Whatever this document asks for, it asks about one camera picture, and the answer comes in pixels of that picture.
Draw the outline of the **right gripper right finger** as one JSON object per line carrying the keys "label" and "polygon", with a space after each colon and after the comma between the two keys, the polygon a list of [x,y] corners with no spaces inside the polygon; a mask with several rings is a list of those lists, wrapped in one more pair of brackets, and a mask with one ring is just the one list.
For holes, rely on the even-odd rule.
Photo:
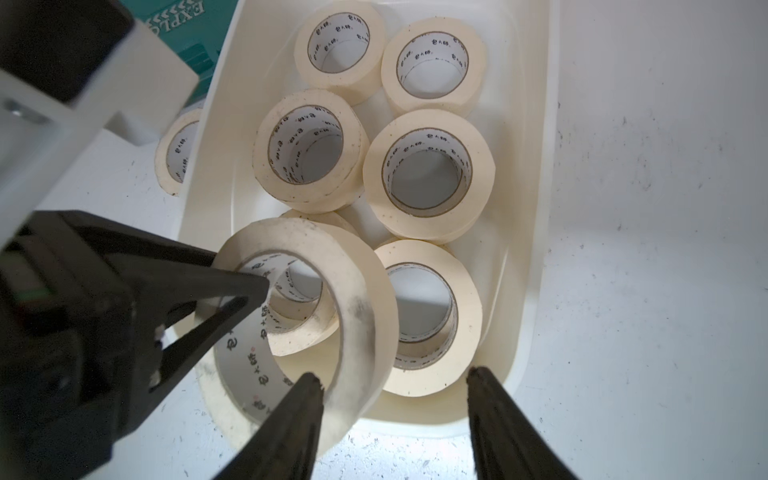
{"label": "right gripper right finger", "polygon": [[480,479],[573,479],[575,475],[486,367],[467,376],[468,419]]}

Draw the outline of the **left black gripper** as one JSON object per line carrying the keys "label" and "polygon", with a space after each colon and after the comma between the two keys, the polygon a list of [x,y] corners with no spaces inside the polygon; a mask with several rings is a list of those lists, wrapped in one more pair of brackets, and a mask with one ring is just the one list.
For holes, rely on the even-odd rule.
{"label": "left black gripper", "polygon": [[5,479],[111,460],[267,283],[214,253],[84,211],[37,211],[1,253]]}

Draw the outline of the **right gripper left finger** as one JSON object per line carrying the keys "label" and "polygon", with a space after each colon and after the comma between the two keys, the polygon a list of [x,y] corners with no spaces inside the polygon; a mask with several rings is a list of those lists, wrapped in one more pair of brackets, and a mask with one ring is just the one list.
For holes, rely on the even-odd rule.
{"label": "right gripper left finger", "polygon": [[219,479],[309,479],[318,452],[324,390],[303,374]]}

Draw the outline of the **masking tape roll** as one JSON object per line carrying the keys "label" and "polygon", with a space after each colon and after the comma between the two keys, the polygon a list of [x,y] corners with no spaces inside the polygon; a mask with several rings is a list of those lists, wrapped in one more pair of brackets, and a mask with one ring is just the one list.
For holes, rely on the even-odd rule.
{"label": "masking tape roll", "polygon": [[168,195],[178,196],[181,191],[203,107],[204,102],[199,101],[183,109],[156,147],[155,175]]}
{"label": "masking tape roll", "polygon": [[260,220],[230,237],[213,266],[263,278],[274,291],[292,260],[311,266],[330,290],[340,316],[338,353],[305,354],[281,369],[263,308],[226,329],[197,369],[209,414],[234,449],[265,426],[294,386],[294,376],[333,368],[319,435],[318,452],[324,454],[376,402],[394,365],[399,338],[394,289],[379,257],[356,235],[298,218]]}
{"label": "masking tape roll", "polygon": [[363,165],[366,200],[382,225],[397,237],[437,244],[458,239],[479,219],[495,173],[478,129],[437,109],[390,122]]}
{"label": "masking tape roll", "polygon": [[389,41],[381,80],[397,116],[441,109],[466,117],[478,102],[486,67],[479,34],[460,20],[436,17],[404,27]]}
{"label": "masking tape roll", "polygon": [[323,342],[339,327],[335,301],[319,275],[301,260],[291,260],[269,300],[276,324],[268,333],[272,353],[283,357]]}
{"label": "masking tape roll", "polygon": [[460,260],[446,247],[393,240],[375,249],[395,289],[399,332],[389,393],[425,397],[458,381],[480,344],[483,306]]}
{"label": "masking tape roll", "polygon": [[382,86],[387,43],[385,22],[372,3],[333,1],[315,11],[299,30],[295,65],[307,84],[356,106]]}
{"label": "masking tape roll", "polygon": [[283,98],[263,119],[252,167],[261,187],[288,207],[332,212],[362,195],[369,146],[347,101],[327,90],[307,89]]}

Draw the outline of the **white plastic storage tray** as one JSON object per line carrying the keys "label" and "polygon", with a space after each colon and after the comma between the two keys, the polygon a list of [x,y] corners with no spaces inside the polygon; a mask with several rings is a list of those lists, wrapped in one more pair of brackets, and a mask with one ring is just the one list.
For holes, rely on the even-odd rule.
{"label": "white plastic storage tray", "polygon": [[[375,249],[400,238],[375,217],[364,191],[353,204],[309,214],[273,198],[254,176],[257,131],[283,98],[314,88],[299,75],[296,37],[305,21],[333,1],[242,1],[234,12],[209,90],[183,188],[186,206],[179,238],[210,250],[248,225],[298,218],[342,228]],[[469,430],[467,373],[492,371],[508,391],[520,383],[532,341],[541,282],[551,187],[556,80],[550,48],[551,1],[365,1],[383,18],[389,41],[404,27],[436,17],[472,27],[487,48],[479,99],[468,116],[487,142],[496,165],[490,199],[479,219],[446,244],[470,273],[483,306],[480,344],[457,382],[436,394],[403,397],[385,385],[372,407],[351,427],[392,435],[443,438]],[[399,118],[384,88],[352,106],[370,145]],[[281,369],[305,354],[338,353],[337,331],[298,353],[277,357]]]}

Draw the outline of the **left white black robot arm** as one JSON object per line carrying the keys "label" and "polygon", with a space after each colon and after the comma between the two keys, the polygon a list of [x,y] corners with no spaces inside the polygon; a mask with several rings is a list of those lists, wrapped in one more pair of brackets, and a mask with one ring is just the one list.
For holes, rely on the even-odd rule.
{"label": "left white black robot arm", "polygon": [[1,475],[79,479],[266,299],[209,251],[39,199],[103,127],[161,134],[197,75],[116,1],[1,5]]}

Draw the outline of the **green tool case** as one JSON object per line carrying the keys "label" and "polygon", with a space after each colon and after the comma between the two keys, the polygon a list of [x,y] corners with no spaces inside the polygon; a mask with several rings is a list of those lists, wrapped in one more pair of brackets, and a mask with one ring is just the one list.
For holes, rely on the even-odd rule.
{"label": "green tool case", "polygon": [[170,47],[199,82],[186,105],[203,100],[211,85],[237,0],[120,0]]}

